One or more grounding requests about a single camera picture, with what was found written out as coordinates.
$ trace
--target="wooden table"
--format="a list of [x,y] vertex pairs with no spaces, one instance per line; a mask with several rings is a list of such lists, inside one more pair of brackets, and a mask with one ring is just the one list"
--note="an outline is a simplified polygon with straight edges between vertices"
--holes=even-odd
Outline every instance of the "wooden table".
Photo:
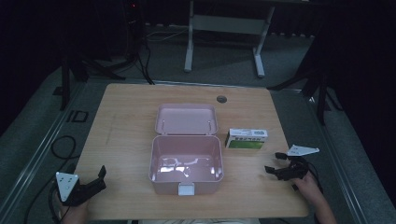
[[[227,97],[225,104],[217,102],[219,95]],[[212,104],[216,108],[224,178],[214,194],[155,193],[149,163],[158,107],[164,103]],[[262,149],[224,148],[230,128],[266,129],[269,138]],[[76,174],[81,182],[89,182],[106,166],[107,188],[91,199],[91,219],[304,217],[308,208],[300,193],[289,181],[279,181],[264,171],[264,165],[285,167],[274,153],[288,149],[268,90],[110,84]]]

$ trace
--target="person's arm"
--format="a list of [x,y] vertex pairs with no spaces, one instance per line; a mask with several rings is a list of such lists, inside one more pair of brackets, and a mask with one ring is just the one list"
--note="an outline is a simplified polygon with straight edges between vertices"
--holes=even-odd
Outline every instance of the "person's arm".
[[61,206],[61,218],[63,224],[85,224],[88,218],[89,201],[76,207]]
[[332,213],[327,200],[320,192],[315,178],[310,172],[303,177],[303,179],[291,180],[299,189],[301,194],[308,200],[309,203],[316,208],[316,216],[320,224],[334,224],[337,223],[335,216]]

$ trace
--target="table leg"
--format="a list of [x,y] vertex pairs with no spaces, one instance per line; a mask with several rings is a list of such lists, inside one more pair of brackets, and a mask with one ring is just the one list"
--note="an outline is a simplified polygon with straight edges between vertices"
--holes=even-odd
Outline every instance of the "table leg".
[[194,17],[194,2],[190,1],[190,18],[189,18],[189,43],[187,46],[187,53],[186,53],[186,62],[184,63],[184,71],[190,72],[192,67],[192,54],[194,45],[192,43],[192,23]]
[[262,65],[262,45],[264,44],[265,37],[267,36],[268,33],[268,28],[270,27],[271,24],[271,19],[272,16],[274,15],[275,7],[270,7],[267,15],[267,19],[265,20],[264,25],[262,26],[262,33],[260,37],[260,42],[257,48],[253,49],[253,56],[254,56],[254,62],[256,64],[256,69],[257,69],[257,76],[258,77],[264,77],[264,67]]

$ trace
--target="pink plastic container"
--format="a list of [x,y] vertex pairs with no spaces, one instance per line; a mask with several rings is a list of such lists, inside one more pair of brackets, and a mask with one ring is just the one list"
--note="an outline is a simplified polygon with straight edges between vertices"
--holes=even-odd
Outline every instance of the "pink plastic container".
[[214,106],[161,105],[155,130],[148,175],[156,193],[214,193],[224,176]]

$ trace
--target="gray floor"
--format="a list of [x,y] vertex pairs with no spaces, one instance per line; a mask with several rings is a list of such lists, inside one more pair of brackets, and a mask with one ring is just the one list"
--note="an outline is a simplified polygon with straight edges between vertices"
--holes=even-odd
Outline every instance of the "gray floor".
[[[182,82],[265,88],[292,77],[312,42],[312,39],[303,37],[267,37],[262,52],[266,77],[258,78],[251,51],[251,43],[257,41],[254,37],[230,35],[227,36],[227,41],[214,42],[214,37],[219,39],[224,35],[218,37],[199,33],[194,38],[192,71],[185,73],[183,68],[187,37],[183,33],[164,39],[184,31],[184,28],[157,28],[151,32],[158,30],[175,33],[154,34],[149,37],[151,56],[148,70],[157,84]],[[141,54],[145,62],[148,52],[142,49]],[[122,82],[147,85],[138,66],[123,68],[117,73],[127,77]],[[57,137],[75,137],[75,155],[82,150],[106,85],[114,82],[93,71],[91,75],[92,78],[87,83],[73,82],[73,101],[64,112],[60,112],[61,99],[52,95],[55,87],[60,85],[60,70],[54,72],[3,134],[0,139],[0,175],[3,177],[0,185],[1,222],[22,223],[29,203],[44,183],[58,171],[63,161],[54,158],[50,153],[50,144]],[[317,166],[325,196],[338,222],[396,223],[396,211],[376,177],[346,114],[332,108],[325,112],[326,126],[319,125],[315,117],[315,102],[304,98],[298,92],[303,85],[302,81],[287,90],[273,91],[276,111],[290,146],[294,144],[321,149],[318,154],[306,158]],[[67,122],[72,110],[89,112],[87,122]],[[72,143],[68,139],[62,139],[54,148],[58,153],[66,155],[70,152]],[[28,223],[51,222],[48,192],[49,187],[46,187],[39,194],[30,211]],[[313,211],[309,217],[284,220],[295,224],[314,223],[312,216]],[[277,218],[261,219],[261,222],[284,223]]]

